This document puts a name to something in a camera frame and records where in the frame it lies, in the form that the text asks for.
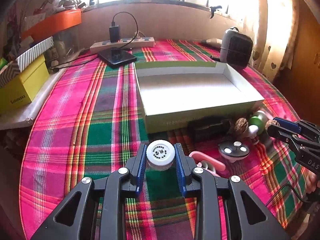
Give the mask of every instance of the tablecloth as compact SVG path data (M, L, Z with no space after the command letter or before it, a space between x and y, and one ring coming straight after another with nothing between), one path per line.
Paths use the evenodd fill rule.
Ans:
M210 61L219 52L197 42L161 40L133 54L140 62ZM265 98L261 109L267 114L298 119L261 74L250 67L240 73ZM227 169L220 175L239 175L264 203L286 180L300 195L305 193L305 169L286 144L263 133L247 158L231 164L219 155L217 140L194 144L185 129L147 135L137 97L133 64L112 69L95 59L69 68L60 78L35 121L22 163L20 213L27 239L82 177L109 175L136 154L141 142L155 139L180 142L186 154L199 150L223 161ZM296 196L284 190L268 208L285 228L299 207ZM181 197L174 168L147 169L140 197L126 203L127 239L193 239L195 208L195 199ZM225 239L223 214L221 224Z

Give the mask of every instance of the wooden cabinet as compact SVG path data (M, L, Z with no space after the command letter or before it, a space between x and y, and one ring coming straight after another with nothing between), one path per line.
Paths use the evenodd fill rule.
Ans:
M320 25L300 0L299 27L292 69L284 69L274 85L301 119L320 125Z

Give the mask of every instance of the orange container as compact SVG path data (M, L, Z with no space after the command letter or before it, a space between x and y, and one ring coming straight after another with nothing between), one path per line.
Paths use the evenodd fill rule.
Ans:
M81 10L70 10L54 14L21 34L21 40L31 36L35 42L81 23Z

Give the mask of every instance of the smartphone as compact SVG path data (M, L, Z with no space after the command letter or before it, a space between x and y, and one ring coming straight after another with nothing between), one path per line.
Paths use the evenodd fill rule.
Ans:
M123 49L105 49L98 53L98 57L105 61L111 68L120 67L137 61L137 57Z

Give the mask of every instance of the yellow box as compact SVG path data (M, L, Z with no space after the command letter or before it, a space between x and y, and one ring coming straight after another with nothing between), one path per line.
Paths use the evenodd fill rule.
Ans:
M49 73L42 54L0 88L0 113L31 103L48 78Z

